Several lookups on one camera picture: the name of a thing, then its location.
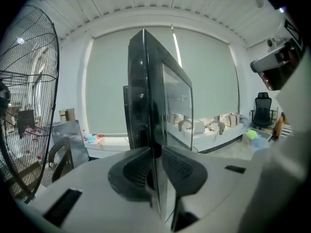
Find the black office chair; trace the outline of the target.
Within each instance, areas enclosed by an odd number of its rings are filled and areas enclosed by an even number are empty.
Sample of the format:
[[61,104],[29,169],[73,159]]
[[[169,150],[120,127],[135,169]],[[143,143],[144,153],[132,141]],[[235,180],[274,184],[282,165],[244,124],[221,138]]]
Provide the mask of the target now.
[[262,128],[272,125],[271,112],[272,99],[267,92],[259,92],[255,98],[255,109],[251,110],[252,125],[254,128]]

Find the grey handbag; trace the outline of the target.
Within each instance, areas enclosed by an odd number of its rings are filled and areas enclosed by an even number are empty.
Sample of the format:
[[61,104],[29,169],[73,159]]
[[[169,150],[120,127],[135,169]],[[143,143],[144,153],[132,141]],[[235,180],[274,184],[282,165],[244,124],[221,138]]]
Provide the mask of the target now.
[[200,119],[196,119],[193,121],[193,134],[201,134],[205,133],[206,130],[206,122]]

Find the person's right hand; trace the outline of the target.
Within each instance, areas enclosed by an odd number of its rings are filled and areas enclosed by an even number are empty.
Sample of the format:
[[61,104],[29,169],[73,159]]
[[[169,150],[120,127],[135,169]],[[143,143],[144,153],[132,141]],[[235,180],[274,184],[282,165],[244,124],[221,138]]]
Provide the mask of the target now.
[[294,49],[283,50],[280,52],[280,57],[286,62],[284,65],[263,72],[267,80],[268,89],[272,91],[282,89],[300,62],[299,55]]

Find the plastic wrapped grey panel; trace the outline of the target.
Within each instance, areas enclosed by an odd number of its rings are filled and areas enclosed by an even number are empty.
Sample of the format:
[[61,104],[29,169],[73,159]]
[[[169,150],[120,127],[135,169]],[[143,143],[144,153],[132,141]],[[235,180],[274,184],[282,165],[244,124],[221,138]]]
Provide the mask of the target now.
[[52,139],[55,144],[64,141],[69,145],[74,168],[89,161],[78,120],[54,123]]

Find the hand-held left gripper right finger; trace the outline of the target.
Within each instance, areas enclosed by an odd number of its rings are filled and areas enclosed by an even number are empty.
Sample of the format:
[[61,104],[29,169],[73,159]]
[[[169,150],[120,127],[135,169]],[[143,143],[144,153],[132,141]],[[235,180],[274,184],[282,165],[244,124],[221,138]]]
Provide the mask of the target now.
[[264,151],[251,160],[162,148],[162,165],[175,190],[171,224],[163,233],[242,233],[262,171]]

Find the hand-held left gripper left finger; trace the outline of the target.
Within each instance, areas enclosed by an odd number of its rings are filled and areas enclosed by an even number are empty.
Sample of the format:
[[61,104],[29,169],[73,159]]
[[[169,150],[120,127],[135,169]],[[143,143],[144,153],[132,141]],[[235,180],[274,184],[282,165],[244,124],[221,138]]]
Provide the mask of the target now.
[[84,163],[49,185],[28,210],[48,233],[161,233],[150,169],[149,148]]

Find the grey roller blind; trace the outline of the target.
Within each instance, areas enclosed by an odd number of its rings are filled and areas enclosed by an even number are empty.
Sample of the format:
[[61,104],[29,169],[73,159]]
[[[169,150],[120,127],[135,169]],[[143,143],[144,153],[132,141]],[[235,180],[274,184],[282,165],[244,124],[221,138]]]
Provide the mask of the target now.
[[194,118],[236,113],[239,89],[228,44],[205,34],[175,29],[182,68],[191,79]]
[[141,29],[94,39],[86,68],[86,118],[91,134],[127,132],[123,87],[128,84],[128,45]]

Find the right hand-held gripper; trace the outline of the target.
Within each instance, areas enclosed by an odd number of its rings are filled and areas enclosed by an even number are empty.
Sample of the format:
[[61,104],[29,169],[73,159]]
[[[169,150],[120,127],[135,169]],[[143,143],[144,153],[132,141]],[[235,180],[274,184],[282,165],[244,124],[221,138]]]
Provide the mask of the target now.
[[298,29],[284,18],[273,35],[266,40],[267,53],[252,61],[250,68],[254,73],[260,73],[275,68],[286,68],[294,71],[290,52],[294,50],[298,57],[304,54],[304,43]]

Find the olive green bag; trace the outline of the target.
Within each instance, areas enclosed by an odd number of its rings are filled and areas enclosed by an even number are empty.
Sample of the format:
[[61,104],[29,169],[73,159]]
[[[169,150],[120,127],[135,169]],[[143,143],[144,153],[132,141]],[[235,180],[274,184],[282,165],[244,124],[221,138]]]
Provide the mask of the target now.
[[225,130],[225,124],[219,120],[212,120],[207,124],[207,128],[216,134],[222,135]]

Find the brown cardboard box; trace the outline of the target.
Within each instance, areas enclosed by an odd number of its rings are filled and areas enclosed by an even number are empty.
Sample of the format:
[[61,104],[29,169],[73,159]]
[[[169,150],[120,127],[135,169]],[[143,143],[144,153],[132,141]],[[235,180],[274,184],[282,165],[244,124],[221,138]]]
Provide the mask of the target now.
[[59,110],[59,117],[61,122],[75,121],[74,108]]

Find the green star toy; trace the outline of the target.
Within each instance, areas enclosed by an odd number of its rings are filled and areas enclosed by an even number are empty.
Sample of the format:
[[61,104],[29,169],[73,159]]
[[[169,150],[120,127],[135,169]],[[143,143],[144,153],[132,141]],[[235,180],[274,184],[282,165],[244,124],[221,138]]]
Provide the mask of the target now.
[[255,130],[247,130],[247,131],[245,132],[245,135],[246,135],[246,137],[247,137],[250,141],[259,138],[259,135],[258,135],[257,131],[255,131]]

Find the large clear storage box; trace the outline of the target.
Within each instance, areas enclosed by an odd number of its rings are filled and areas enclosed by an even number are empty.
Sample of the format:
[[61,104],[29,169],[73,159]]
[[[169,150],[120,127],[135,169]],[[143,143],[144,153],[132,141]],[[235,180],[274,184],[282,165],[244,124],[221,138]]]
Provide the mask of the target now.
[[262,130],[258,130],[258,129],[255,129],[255,128],[248,128],[247,130],[255,130],[257,131],[258,135],[259,135],[259,138],[257,139],[254,139],[252,141],[250,141],[246,135],[245,135],[245,132],[242,136],[242,142],[255,148],[255,149],[265,149],[265,148],[268,148],[270,146],[270,140],[272,138],[272,134],[271,133],[267,133],[265,131],[262,131]]

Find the black standing fan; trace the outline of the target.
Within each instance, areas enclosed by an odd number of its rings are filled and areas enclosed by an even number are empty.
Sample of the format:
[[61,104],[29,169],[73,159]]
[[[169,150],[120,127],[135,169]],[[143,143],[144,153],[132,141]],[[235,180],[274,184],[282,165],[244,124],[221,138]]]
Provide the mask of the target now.
[[0,175],[30,202],[47,163],[59,77],[59,42],[48,15],[25,4],[0,41]]

